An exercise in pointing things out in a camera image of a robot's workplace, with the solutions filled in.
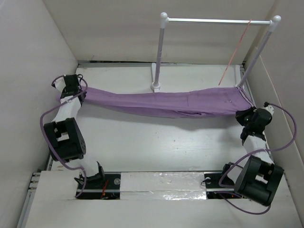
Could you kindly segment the white clothes rack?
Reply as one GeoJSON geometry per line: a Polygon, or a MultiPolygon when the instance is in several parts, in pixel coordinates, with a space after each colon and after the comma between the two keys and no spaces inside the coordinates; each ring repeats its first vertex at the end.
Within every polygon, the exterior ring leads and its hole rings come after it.
{"type": "MultiPolygon", "coordinates": [[[[277,28],[278,24],[281,22],[281,16],[275,15],[271,20],[252,20],[249,26],[267,26],[267,32],[265,33],[260,46],[257,48],[257,51],[254,55],[254,58],[251,60],[249,67],[246,69],[241,81],[237,86],[243,86],[255,66],[258,58],[260,57],[264,47],[266,46],[271,35],[277,28]]],[[[158,41],[158,50],[156,62],[152,63],[152,84],[151,90],[155,93],[160,91],[160,69],[162,63],[162,49],[163,49],[163,40],[165,34],[165,28],[168,23],[193,23],[193,24],[217,24],[217,25],[244,25],[247,26],[249,20],[235,20],[235,19],[186,19],[186,18],[170,18],[166,12],[160,14],[160,32],[159,32],[159,41],[158,41]]]]}

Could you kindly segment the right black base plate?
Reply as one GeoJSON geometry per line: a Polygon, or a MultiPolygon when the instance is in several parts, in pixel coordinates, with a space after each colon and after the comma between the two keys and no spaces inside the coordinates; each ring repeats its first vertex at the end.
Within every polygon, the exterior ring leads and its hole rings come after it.
{"type": "Polygon", "coordinates": [[[220,171],[208,171],[204,173],[204,180],[201,186],[206,188],[206,197],[208,200],[212,199],[237,199],[234,193],[234,188],[224,188],[219,186],[219,180],[222,176],[220,171]]]}

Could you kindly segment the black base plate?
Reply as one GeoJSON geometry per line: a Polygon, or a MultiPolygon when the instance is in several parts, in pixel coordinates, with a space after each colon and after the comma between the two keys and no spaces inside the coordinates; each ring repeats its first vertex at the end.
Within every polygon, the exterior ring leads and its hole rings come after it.
{"type": "Polygon", "coordinates": [[[119,200],[121,173],[106,172],[105,177],[99,174],[87,177],[83,192],[78,196],[83,187],[84,178],[80,175],[75,178],[77,183],[76,198],[80,200],[119,200]]]}
{"type": "Polygon", "coordinates": [[[204,180],[201,186],[206,188],[206,197],[208,200],[212,199],[237,199],[234,193],[234,188],[224,188],[219,186],[219,180],[222,176],[220,171],[208,171],[204,173],[204,180]]]}

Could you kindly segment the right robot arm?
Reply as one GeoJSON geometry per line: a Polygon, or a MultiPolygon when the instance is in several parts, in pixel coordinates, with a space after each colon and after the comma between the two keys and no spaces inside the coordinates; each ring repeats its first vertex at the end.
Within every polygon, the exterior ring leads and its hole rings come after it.
{"type": "Polygon", "coordinates": [[[283,168],[272,161],[266,147],[264,131],[273,114],[274,108],[269,104],[236,112],[236,120],[243,126],[240,139],[247,151],[242,160],[246,163],[238,176],[232,172],[237,163],[227,165],[219,176],[219,186],[233,187],[235,193],[263,206],[271,205],[284,173],[283,168]]]}

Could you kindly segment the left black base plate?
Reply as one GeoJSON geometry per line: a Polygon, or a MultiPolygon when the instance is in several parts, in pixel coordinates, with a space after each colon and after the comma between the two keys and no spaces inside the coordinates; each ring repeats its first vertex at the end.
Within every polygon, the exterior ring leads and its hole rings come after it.
{"type": "Polygon", "coordinates": [[[84,178],[80,175],[75,178],[77,183],[76,198],[80,200],[119,200],[121,173],[106,172],[105,177],[99,174],[87,177],[83,192],[78,196],[83,187],[84,178]]]}

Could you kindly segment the purple trousers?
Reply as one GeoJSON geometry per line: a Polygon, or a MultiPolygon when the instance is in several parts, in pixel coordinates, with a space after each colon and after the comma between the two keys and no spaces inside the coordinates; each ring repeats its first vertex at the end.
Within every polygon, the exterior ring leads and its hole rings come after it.
{"type": "Polygon", "coordinates": [[[88,88],[85,102],[123,113],[165,118],[235,115],[237,111],[248,110],[254,106],[241,87],[143,94],[115,94],[88,88]]]}

